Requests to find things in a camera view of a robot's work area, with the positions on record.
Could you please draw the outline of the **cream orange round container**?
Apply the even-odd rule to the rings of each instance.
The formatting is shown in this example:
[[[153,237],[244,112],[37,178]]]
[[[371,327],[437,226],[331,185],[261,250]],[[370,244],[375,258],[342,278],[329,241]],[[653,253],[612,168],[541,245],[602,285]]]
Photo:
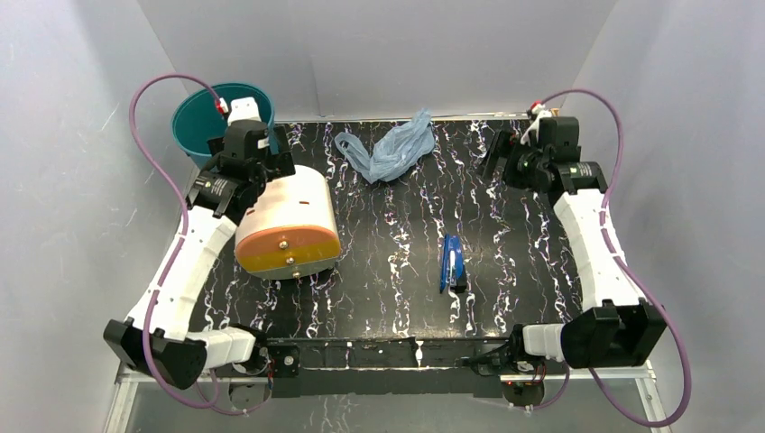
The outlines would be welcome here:
[[[270,181],[235,233],[235,258],[264,280],[289,280],[333,268],[341,254],[333,200],[324,175],[297,165]]]

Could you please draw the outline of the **light blue plastic bag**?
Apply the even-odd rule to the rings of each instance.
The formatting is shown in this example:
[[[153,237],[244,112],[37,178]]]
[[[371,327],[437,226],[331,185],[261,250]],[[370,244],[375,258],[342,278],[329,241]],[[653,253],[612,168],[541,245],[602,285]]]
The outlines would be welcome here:
[[[420,109],[404,124],[394,126],[368,152],[361,140],[350,133],[339,133],[334,144],[350,166],[368,183],[390,182],[413,167],[436,147],[429,110]]]

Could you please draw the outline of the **blue stapler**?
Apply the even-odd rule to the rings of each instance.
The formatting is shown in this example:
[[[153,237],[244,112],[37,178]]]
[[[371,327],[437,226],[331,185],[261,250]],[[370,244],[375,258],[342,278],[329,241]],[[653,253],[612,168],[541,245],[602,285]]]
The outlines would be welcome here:
[[[442,242],[439,292],[451,290],[463,293],[467,289],[467,276],[461,241],[456,235],[446,234]]]

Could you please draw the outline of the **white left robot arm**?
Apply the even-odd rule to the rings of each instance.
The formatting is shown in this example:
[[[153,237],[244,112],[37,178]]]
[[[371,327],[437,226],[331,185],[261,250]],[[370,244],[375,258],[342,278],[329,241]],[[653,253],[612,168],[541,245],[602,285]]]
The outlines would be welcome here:
[[[140,300],[124,319],[110,320],[103,332],[128,367],[179,390],[227,364],[248,375],[268,367],[262,331],[232,325],[191,332],[189,321],[211,268],[247,210],[262,200],[268,186],[296,172],[282,126],[234,121],[208,145],[213,155],[189,188],[174,245]]]

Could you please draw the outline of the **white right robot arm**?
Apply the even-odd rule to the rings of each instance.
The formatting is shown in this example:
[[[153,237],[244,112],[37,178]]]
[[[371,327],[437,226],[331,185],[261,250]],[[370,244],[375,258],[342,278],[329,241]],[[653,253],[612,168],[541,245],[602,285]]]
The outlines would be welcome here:
[[[607,183],[598,163],[582,161],[578,138],[576,118],[540,118],[529,133],[497,133],[480,164],[486,178],[501,168],[506,185],[548,197],[582,290],[582,312],[566,324],[513,328],[508,360],[519,373],[532,373],[543,360],[575,369],[640,366],[667,327],[620,268],[624,254],[616,240],[604,240],[611,227],[603,205]]]

